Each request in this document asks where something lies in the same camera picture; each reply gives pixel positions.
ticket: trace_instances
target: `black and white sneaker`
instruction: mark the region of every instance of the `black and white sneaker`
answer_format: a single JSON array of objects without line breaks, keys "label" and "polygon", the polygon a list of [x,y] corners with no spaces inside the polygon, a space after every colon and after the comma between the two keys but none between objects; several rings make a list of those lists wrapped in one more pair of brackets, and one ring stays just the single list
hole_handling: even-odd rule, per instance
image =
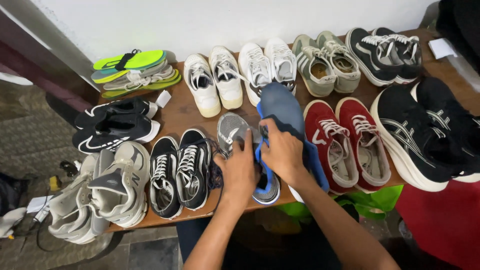
[{"label": "black and white sneaker", "polygon": [[207,201],[211,155],[210,145],[200,130],[191,128],[183,133],[176,180],[179,201],[188,209],[200,209]]},{"label": "black and white sneaker", "polygon": [[157,110],[158,106],[155,103],[145,101],[141,97],[126,98],[85,110],[75,118],[75,125],[78,129],[94,126],[105,118],[106,113],[111,115],[141,113],[152,119]]},{"label": "black and white sneaker", "polygon": [[448,131],[435,127],[404,86],[391,86],[370,113],[400,176],[426,191],[443,190],[466,163]]},{"label": "black and white sneaker", "polygon": [[397,55],[393,37],[371,36],[362,28],[353,28],[345,37],[345,45],[376,86],[393,83],[402,71],[403,61]]},{"label": "black and white sneaker", "polygon": [[183,209],[175,180],[178,150],[175,139],[164,136],[155,143],[150,155],[150,207],[159,217],[170,220]]},{"label": "black and white sneaker", "polygon": [[394,31],[379,27],[373,30],[372,36],[389,36],[395,39],[398,57],[404,62],[402,71],[395,78],[398,84],[408,84],[415,81],[421,73],[421,48],[419,37],[407,37]]},{"label": "black and white sneaker", "polygon": [[467,183],[480,181],[480,117],[464,109],[440,79],[425,78],[412,88],[411,94],[427,110],[433,124],[450,131],[469,160],[464,174],[454,179]]},{"label": "black and white sneaker", "polygon": [[155,138],[160,123],[141,113],[104,114],[95,126],[77,131],[72,137],[73,146],[85,154],[103,149],[115,150],[124,141],[147,143]]}]

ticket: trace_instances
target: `grey sneaker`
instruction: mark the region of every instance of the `grey sneaker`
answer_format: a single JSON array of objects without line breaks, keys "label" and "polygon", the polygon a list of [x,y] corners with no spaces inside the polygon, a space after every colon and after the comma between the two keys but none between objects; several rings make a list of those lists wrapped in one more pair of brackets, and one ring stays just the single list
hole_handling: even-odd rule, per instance
[{"label": "grey sneaker", "polygon": [[338,76],[335,91],[351,93],[357,89],[360,82],[359,65],[350,56],[345,44],[332,32],[323,31],[317,37],[317,45],[328,52],[326,58]]},{"label": "grey sneaker", "polygon": [[292,51],[310,94],[319,98],[328,96],[334,89],[337,75],[326,58],[326,49],[320,49],[311,37],[300,35],[293,42]]}]

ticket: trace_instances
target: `person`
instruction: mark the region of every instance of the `person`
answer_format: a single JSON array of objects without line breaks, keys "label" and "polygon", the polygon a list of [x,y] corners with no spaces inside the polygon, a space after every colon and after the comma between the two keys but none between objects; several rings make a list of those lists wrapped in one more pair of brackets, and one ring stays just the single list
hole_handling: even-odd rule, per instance
[{"label": "person", "polygon": [[[303,264],[309,261],[307,269],[400,269],[385,248],[318,186],[302,164],[303,143],[290,133],[279,131],[273,119],[263,119],[260,125],[267,126],[269,138],[269,146],[266,143],[261,146],[262,160],[300,194],[325,241],[309,235],[304,239],[311,242],[305,245],[308,249],[299,244],[296,248],[300,252],[289,256],[293,264],[277,260],[281,263],[275,265],[267,259],[258,259],[253,252],[240,252],[236,247],[235,252],[228,253],[228,259],[233,261],[231,266],[247,262],[249,269],[300,269],[306,268]],[[233,143],[233,154],[228,160],[219,154],[214,157],[224,181],[223,194],[214,216],[208,220],[190,221],[206,226],[197,226],[197,231],[191,226],[184,227],[189,221],[177,223],[180,251],[186,259],[185,270],[225,268],[224,258],[227,259],[226,250],[231,248],[229,240],[232,231],[258,183],[253,159],[251,131],[247,131],[243,149],[238,142]],[[192,243],[191,234],[195,233],[201,236]],[[188,247],[186,238],[194,247]],[[266,266],[257,264],[267,261]]]}]

